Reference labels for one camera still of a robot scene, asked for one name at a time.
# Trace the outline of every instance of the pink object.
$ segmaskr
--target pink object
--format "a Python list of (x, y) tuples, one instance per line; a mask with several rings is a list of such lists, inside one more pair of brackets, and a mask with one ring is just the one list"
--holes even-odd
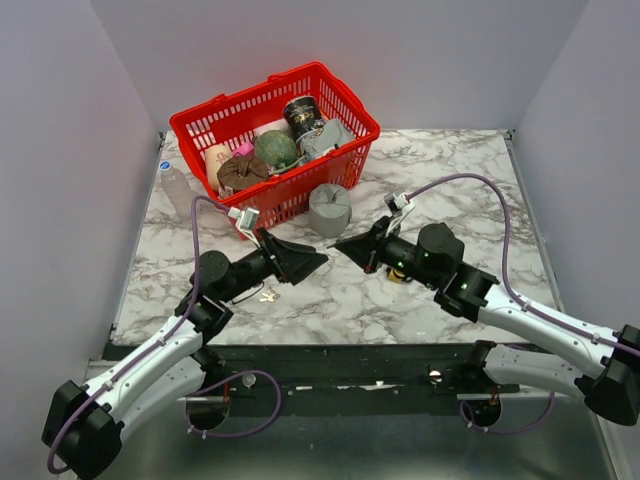
[(248, 153), (253, 151), (253, 143), (244, 142), (238, 148), (233, 151), (234, 155), (247, 155)]

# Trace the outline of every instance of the gray cloth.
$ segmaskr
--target gray cloth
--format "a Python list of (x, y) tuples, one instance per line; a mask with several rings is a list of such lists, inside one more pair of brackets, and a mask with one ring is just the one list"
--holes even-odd
[(310, 158), (316, 159), (326, 155), (328, 151), (341, 147), (353, 140), (355, 136), (338, 118), (332, 118), (325, 124), (319, 135), (309, 135), (300, 140), (300, 150)]
[(309, 223), (325, 238), (335, 238), (345, 231), (351, 221), (351, 199), (340, 185), (325, 183), (309, 196)]

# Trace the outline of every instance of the gray cylinder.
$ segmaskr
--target gray cylinder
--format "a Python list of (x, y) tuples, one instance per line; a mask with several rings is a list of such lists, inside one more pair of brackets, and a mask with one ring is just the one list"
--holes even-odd
[(309, 196), (309, 223), (325, 238), (335, 238), (345, 231), (351, 221), (351, 199), (340, 185), (325, 183)]

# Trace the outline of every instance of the black can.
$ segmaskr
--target black can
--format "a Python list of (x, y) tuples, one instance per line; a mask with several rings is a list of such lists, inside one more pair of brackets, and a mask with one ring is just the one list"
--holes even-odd
[(284, 118), (291, 128), (296, 145), (300, 139), (309, 133), (322, 132), (324, 119), (315, 97), (305, 95), (297, 97), (287, 103), (283, 112)]

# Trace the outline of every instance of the gray floor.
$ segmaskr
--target gray floor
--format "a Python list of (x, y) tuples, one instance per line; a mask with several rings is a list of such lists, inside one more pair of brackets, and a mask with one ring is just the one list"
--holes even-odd
[[(536, 418), (546, 399), (512, 399), (500, 426)], [(584, 406), (559, 399), (539, 429), (518, 436), (467, 430), (457, 417), (427, 415), (280, 418), (245, 439), (187, 436), (175, 404), (130, 439), (102, 480), (414, 480), (615, 478), (602, 434)], [(259, 420), (231, 420), (238, 431)]]

